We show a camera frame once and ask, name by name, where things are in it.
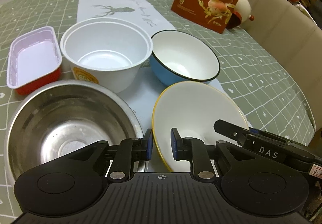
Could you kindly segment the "white round ornament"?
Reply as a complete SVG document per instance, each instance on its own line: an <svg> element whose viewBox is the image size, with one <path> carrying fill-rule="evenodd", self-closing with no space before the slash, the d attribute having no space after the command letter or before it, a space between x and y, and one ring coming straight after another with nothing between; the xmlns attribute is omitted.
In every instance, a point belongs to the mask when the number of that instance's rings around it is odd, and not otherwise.
<svg viewBox="0 0 322 224"><path fill-rule="evenodd" d="M237 4L235 5L234 12L232 13L226 28L232 29L235 28L245 21L253 21L255 18L251 15L251 5L248 0L238 0Z"/></svg>

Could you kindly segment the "green grid tablecloth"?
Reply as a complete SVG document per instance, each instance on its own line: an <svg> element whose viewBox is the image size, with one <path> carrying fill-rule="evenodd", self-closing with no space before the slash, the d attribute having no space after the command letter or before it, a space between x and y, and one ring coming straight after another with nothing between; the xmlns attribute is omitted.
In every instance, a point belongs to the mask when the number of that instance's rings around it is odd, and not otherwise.
<svg viewBox="0 0 322 224"><path fill-rule="evenodd" d="M177 30L206 42L221 62L215 87L226 92L257 129L309 144L315 121L303 92L282 65L245 28L223 34L208 31L174 14L173 0L147 0ZM33 29L49 25L62 36L76 22L79 0L1 0L1 135L22 96L7 87L11 42Z"/></svg>

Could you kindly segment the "rectangular red white plastic tray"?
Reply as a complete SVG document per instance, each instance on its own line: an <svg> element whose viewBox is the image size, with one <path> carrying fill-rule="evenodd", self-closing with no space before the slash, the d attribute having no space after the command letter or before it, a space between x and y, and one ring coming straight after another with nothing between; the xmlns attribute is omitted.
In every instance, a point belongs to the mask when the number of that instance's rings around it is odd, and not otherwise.
<svg viewBox="0 0 322 224"><path fill-rule="evenodd" d="M17 37L10 46L7 86L28 95L61 76L62 55L53 27L41 27Z"/></svg>

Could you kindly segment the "white foam bowl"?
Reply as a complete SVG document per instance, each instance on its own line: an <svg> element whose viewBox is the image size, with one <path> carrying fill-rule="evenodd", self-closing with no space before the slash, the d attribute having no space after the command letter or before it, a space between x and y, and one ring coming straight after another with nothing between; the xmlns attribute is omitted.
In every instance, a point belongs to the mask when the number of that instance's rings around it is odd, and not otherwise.
<svg viewBox="0 0 322 224"><path fill-rule="evenodd" d="M77 80L114 93L128 88L151 56L153 42L138 25L117 18L91 18L71 26L60 49Z"/></svg>

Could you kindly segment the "blue enamel bowl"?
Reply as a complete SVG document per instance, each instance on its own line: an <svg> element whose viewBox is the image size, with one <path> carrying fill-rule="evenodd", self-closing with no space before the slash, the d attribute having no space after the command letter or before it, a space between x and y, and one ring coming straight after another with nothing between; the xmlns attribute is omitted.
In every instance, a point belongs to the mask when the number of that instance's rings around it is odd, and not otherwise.
<svg viewBox="0 0 322 224"><path fill-rule="evenodd" d="M219 76L221 64L215 52L198 38L177 30L152 36L150 66L165 85L182 81L208 84Z"/></svg>

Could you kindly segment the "stainless steel bowl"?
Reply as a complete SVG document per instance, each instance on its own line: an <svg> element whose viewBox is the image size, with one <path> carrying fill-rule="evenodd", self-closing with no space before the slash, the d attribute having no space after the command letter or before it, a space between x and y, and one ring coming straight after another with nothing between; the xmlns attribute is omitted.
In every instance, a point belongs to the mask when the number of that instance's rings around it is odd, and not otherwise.
<svg viewBox="0 0 322 224"><path fill-rule="evenodd" d="M14 184L23 172L94 142L133 137L143 137L140 123L111 90L72 79L50 83L27 96L7 125L7 177Z"/></svg>

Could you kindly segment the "white bowl yellow rim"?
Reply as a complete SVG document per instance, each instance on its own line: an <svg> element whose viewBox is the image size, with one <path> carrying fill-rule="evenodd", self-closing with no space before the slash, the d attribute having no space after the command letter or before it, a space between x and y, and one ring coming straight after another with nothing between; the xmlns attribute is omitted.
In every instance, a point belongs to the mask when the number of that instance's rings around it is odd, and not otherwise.
<svg viewBox="0 0 322 224"><path fill-rule="evenodd" d="M190 171L188 161L173 158L172 128L176 128L182 138L198 138L205 144L214 145L221 140L236 144L236 141L215 132L213 126L219 119L249 129L239 107L216 88L199 82L179 82L167 87L157 98L152 113L154 142L167 169L171 172Z"/></svg>

